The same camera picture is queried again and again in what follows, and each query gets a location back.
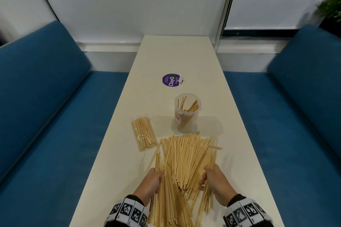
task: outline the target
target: person's right hand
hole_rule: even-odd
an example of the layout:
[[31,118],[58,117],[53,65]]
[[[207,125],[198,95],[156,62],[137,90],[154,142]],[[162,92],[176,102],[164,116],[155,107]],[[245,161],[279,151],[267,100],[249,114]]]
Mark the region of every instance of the person's right hand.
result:
[[202,179],[199,180],[199,189],[204,190],[203,185],[207,181],[209,188],[212,190],[219,204],[227,206],[230,200],[237,195],[237,192],[230,185],[218,165],[215,164],[213,169],[206,165],[204,170],[205,172],[202,175]]

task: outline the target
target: purple circular label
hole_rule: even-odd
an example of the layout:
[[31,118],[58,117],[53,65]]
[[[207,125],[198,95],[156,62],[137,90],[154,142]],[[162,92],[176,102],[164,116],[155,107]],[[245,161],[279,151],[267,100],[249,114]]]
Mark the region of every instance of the purple circular label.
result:
[[177,74],[167,74],[162,78],[162,82],[167,86],[175,87],[182,83],[182,78]]

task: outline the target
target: plastic container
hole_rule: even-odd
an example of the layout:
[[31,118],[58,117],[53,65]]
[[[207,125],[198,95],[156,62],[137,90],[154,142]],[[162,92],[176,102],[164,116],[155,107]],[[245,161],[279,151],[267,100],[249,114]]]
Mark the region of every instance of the plastic container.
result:
[[192,93],[180,94],[175,97],[174,108],[175,123],[178,127],[178,130],[181,133],[192,133],[194,130],[194,126],[196,125],[196,119],[198,118],[199,111],[202,108],[199,97]]

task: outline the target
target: label on cup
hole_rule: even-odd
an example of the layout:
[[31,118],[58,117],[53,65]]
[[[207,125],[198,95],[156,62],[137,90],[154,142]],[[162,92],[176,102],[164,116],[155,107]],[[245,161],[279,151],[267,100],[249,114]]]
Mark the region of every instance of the label on cup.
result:
[[175,123],[180,124],[181,119],[180,119],[179,113],[175,112],[175,117],[174,117],[174,119],[175,119]]
[[176,86],[179,86],[180,84],[182,84],[183,78],[177,74],[166,74],[162,78],[162,82],[164,85],[167,85],[169,87],[176,87]]

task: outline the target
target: blue cushion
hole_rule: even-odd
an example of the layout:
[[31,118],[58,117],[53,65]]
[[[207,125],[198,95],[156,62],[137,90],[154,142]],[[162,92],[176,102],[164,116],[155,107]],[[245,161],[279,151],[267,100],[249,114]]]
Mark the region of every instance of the blue cushion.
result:
[[87,76],[0,186],[0,226],[69,226],[127,76]]
[[284,225],[341,226],[336,157],[267,74],[224,74]]
[[0,182],[89,69],[60,22],[0,48]]
[[304,26],[268,67],[341,158],[341,39]]

